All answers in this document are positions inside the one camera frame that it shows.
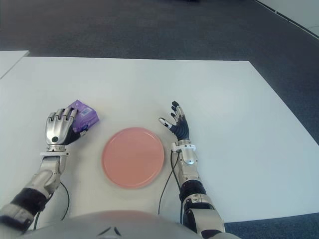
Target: purple box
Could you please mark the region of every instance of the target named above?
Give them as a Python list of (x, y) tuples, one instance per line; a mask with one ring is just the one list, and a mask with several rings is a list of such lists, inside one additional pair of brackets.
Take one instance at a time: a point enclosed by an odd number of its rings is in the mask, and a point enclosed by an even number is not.
[(88, 130), (92, 125), (99, 121), (96, 111), (79, 100), (76, 100), (68, 107), (75, 108), (79, 111), (72, 124), (73, 130), (76, 133)]

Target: wire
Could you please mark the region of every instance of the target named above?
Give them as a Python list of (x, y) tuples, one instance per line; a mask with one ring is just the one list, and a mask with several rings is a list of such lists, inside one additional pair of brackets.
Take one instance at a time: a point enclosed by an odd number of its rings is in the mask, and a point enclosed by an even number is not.
[(70, 206), (70, 195), (69, 195), (69, 191), (67, 190), (67, 188), (65, 187), (65, 185), (62, 183), (62, 182), (60, 182), (61, 183), (61, 185), (64, 187), (64, 189), (65, 189), (65, 191), (66, 191), (66, 194), (68, 195), (68, 206), (67, 206), (67, 208), (66, 208), (66, 210), (65, 210), (65, 213), (64, 213), (64, 215), (63, 215), (63, 217), (62, 217), (62, 219), (61, 219), (61, 221), (62, 220), (64, 220), (64, 218), (65, 218), (65, 216), (66, 216), (66, 214), (68, 213), (68, 210), (69, 210), (69, 206)]
[[(46, 203), (48, 203), (50, 201), (50, 199), (53, 197), (53, 193), (50, 195), (48, 201)], [(34, 220), (34, 225), (33, 225), (33, 230), (36, 230), (36, 225), (38, 224), (38, 220), (39, 220), (39, 217), (40, 217), (40, 213), (41, 212), (38, 212), (38, 214), (36, 215), (35, 217), (35, 220)]]
[[(177, 163), (178, 160), (179, 160), (179, 154), (180, 154), (180, 153), (178, 153), (176, 163)], [(178, 182), (176, 173), (175, 173), (175, 166), (173, 167), (172, 156), (170, 157), (170, 166), (171, 166), (171, 170), (172, 170), (172, 172), (173, 172), (173, 174), (174, 174), (174, 178), (175, 178), (175, 180), (176, 180), (176, 183), (177, 183), (177, 186), (178, 186), (178, 190), (179, 190), (179, 192), (180, 192), (180, 185), (179, 185), (179, 182)]]
[[(179, 154), (180, 154), (180, 152), (178, 153), (176, 162), (179, 161)], [(180, 188), (180, 185), (179, 185), (177, 176), (176, 176), (176, 174), (175, 174), (175, 167), (173, 167), (172, 157), (170, 158), (170, 166), (171, 166), (171, 168), (172, 168), (172, 171), (173, 171), (173, 174), (174, 174), (174, 177), (175, 177), (175, 181), (176, 181), (176, 184), (177, 184), (178, 189), (179, 189), (179, 193), (181, 193), (181, 188)], [(180, 213), (179, 213), (179, 222), (180, 222), (181, 224), (182, 224), (182, 216), (183, 216), (183, 202), (181, 201), (181, 202), (180, 202)]]
[[(173, 151), (170, 152), (170, 162), (172, 162), (172, 157), (173, 157)], [(166, 180), (165, 186), (164, 186), (164, 188), (163, 188), (163, 191), (162, 191), (162, 193), (161, 193), (161, 195), (160, 195), (158, 214), (160, 214), (160, 203), (161, 203), (161, 199), (162, 199), (162, 197), (163, 197), (164, 191), (165, 191), (166, 186), (167, 186), (167, 184), (168, 184), (168, 181), (169, 181), (169, 179), (170, 179), (170, 177), (171, 177), (171, 174), (173, 173), (173, 171), (174, 171), (174, 169), (175, 169), (175, 167), (176, 167), (176, 165), (177, 165), (177, 162), (178, 162), (178, 159), (176, 160), (176, 163), (175, 163), (174, 167), (173, 167), (172, 164), (171, 164), (171, 166), (172, 166), (172, 171), (170, 172), (170, 174), (169, 174), (169, 176), (168, 176), (168, 179)]]
[[(60, 183), (61, 183), (61, 185), (64, 187), (64, 189), (65, 189), (65, 191), (66, 191), (66, 194), (67, 194), (67, 196), (68, 196), (68, 206), (67, 206), (66, 211), (65, 211), (65, 213), (64, 213), (64, 215), (63, 215), (63, 217), (62, 217), (62, 219), (61, 219), (61, 221), (62, 221), (62, 220), (65, 218), (65, 216), (66, 216), (66, 214), (67, 214), (67, 212), (68, 212), (68, 210), (69, 210), (69, 206), (70, 206), (70, 195), (69, 195), (69, 192), (68, 192), (67, 188), (65, 187), (65, 185), (64, 185), (62, 182), (60, 182)], [(48, 203), (48, 202), (50, 201), (50, 199), (52, 198), (52, 196), (53, 196), (53, 193), (51, 194), (51, 196), (49, 197), (49, 199), (48, 199), (48, 201), (47, 201), (46, 203)], [(34, 225), (33, 225), (33, 230), (36, 230), (36, 226), (37, 226), (37, 224), (38, 224), (38, 220), (39, 220), (39, 217), (40, 217), (40, 213), (41, 213), (41, 212), (38, 212), (38, 214), (37, 214), (36, 217), (35, 217)]]

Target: pink plate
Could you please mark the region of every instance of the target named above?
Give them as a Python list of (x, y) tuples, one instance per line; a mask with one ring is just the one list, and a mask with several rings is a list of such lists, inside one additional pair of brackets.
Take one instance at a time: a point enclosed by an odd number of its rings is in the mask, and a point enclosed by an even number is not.
[(106, 176), (123, 188), (140, 188), (158, 175), (164, 163), (160, 139), (145, 128), (126, 128), (107, 142), (102, 154)]

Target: white table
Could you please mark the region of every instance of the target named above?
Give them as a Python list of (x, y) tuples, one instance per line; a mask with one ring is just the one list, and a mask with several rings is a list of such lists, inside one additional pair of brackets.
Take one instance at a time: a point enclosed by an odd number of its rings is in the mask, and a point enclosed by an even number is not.
[(29, 51), (0, 51), (0, 79)]
[[(249, 62), (49, 57), (24, 57), (0, 81), (0, 206), (38, 170), (48, 114), (76, 99), (100, 122), (68, 147), (62, 181), (71, 217), (157, 212), (175, 141), (158, 117), (170, 118), (173, 100), (186, 113), (198, 171), (225, 222), (319, 212), (319, 147)], [(152, 184), (125, 190), (104, 176), (100, 158), (107, 140), (132, 126), (156, 133), (166, 158)], [(173, 178), (161, 214), (179, 221)]]

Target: gray carpet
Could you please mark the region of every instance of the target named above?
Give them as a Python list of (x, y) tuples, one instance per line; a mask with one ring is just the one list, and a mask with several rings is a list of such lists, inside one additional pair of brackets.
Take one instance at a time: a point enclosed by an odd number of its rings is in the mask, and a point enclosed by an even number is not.
[[(249, 60), (319, 142), (319, 41), (252, 0), (1, 0), (0, 50), (31, 56)], [(319, 238), (318, 214), (227, 224)]]

